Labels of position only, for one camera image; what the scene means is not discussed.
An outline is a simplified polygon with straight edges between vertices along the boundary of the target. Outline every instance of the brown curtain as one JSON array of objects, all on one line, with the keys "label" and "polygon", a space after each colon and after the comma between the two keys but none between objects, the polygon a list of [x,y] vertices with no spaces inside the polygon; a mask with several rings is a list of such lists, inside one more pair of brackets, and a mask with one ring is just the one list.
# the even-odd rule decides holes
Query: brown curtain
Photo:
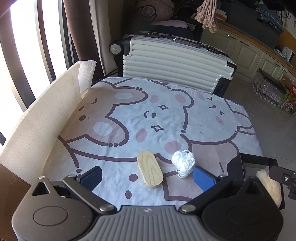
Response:
[{"label": "brown curtain", "polygon": [[93,82],[104,76],[94,30],[91,22],[89,2],[64,0],[67,21],[79,60],[95,60]]},{"label": "brown curtain", "polygon": [[0,18],[10,8],[10,6],[16,2],[16,0],[0,0]]}]

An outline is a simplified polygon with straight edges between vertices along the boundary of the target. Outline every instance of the white appliance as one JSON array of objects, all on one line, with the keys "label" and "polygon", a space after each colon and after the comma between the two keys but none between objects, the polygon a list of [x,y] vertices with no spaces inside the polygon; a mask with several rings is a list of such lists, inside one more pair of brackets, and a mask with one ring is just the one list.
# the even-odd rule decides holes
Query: white appliance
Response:
[{"label": "white appliance", "polygon": [[287,62],[292,63],[295,53],[291,49],[289,49],[287,46],[283,48],[282,53],[283,55],[286,56]]}]

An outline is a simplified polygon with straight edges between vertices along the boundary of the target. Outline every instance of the white fluffy object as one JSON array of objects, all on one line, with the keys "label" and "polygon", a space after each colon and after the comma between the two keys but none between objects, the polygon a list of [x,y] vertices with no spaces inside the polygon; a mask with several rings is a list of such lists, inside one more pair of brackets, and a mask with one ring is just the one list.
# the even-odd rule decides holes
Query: white fluffy object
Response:
[{"label": "white fluffy object", "polygon": [[176,151],[172,156],[172,163],[180,178],[187,177],[195,168],[195,159],[189,150]]},{"label": "white fluffy object", "polygon": [[268,173],[262,169],[256,173],[256,177],[262,182],[263,186],[268,191],[269,195],[272,197],[277,207],[281,205],[281,185],[279,182],[272,180]]}]

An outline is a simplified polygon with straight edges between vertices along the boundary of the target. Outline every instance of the cabinet handle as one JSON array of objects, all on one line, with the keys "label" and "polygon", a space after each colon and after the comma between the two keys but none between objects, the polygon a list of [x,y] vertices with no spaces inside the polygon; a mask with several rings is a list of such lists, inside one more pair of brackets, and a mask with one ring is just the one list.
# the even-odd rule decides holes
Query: cabinet handle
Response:
[{"label": "cabinet handle", "polygon": [[232,37],[232,36],[230,36],[229,34],[227,34],[226,36],[231,37],[231,38],[233,38],[233,39],[236,39],[235,37]]},{"label": "cabinet handle", "polygon": [[241,41],[242,44],[249,46],[248,44],[244,43],[243,41]]}]

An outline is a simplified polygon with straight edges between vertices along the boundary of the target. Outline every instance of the white suitcase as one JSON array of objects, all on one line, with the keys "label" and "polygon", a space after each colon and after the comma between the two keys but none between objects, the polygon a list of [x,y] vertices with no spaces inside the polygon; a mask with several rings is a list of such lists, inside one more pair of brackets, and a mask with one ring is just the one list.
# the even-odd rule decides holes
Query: white suitcase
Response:
[{"label": "white suitcase", "polygon": [[175,82],[223,96],[237,68],[222,51],[172,35],[130,35],[122,44],[123,77]]}]

